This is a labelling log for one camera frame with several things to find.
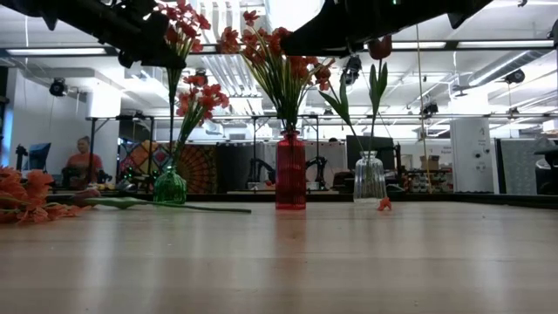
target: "orange flower pile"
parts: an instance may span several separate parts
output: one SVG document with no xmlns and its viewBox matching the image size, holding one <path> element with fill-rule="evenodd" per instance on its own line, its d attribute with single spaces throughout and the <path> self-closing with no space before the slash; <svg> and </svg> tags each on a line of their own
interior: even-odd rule
<svg viewBox="0 0 558 314">
<path fill-rule="evenodd" d="M 21 183 L 21 173 L 10 167 L 0 166 L 0 222 L 47 222 L 60 217 L 74 217 L 89 207 L 47 204 L 50 174 L 33 170 L 27 182 Z"/>
</svg>

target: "red vase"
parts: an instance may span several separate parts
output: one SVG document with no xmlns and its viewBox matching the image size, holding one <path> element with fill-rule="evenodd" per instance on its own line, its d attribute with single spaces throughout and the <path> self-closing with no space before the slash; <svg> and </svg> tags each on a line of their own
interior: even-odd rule
<svg viewBox="0 0 558 314">
<path fill-rule="evenodd" d="M 284 131 L 277 143 L 276 209 L 306 209 L 306 156 L 298 134 Z"/>
</svg>

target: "red shirt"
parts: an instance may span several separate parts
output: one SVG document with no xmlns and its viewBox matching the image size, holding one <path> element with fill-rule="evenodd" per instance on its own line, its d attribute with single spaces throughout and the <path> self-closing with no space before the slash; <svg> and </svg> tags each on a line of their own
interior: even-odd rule
<svg viewBox="0 0 558 314">
<path fill-rule="evenodd" d="M 79 178 L 72 178 L 71 185 L 76 187 L 77 185 L 83 184 L 87 178 L 87 171 L 89 171 L 89 156 L 90 154 L 75 154 L 66 163 L 66 167 L 72 167 L 79 170 L 81 175 Z M 93 154 L 93 177 L 91 182 L 97 182 L 97 173 L 99 170 L 103 169 L 103 162 L 101 158 Z"/>
</svg>

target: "clear glass vase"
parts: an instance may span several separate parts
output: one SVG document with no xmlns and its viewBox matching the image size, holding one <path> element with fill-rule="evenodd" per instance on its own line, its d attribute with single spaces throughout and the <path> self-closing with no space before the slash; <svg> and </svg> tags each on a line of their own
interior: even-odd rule
<svg viewBox="0 0 558 314">
<path fill-rule="evenodd" d="M 355 167 L 354 202 L 379 206 L 387 197 L 384 164 L 376 158 L 377 152 L 361 152 Z"/>
</svg>

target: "red tulip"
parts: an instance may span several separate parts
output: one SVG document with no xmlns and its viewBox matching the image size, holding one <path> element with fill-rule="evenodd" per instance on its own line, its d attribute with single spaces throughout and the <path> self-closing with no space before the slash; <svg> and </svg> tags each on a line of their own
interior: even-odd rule
<svg viewBox="0 0 558 314">
<path fill-rule="evenodd" d="M 368 43 L 368 53 L 374 60 L 388 58 L 392 50 L 391 35 L 385 36 L 382 40 L 374 39 Z"/>
</svg>

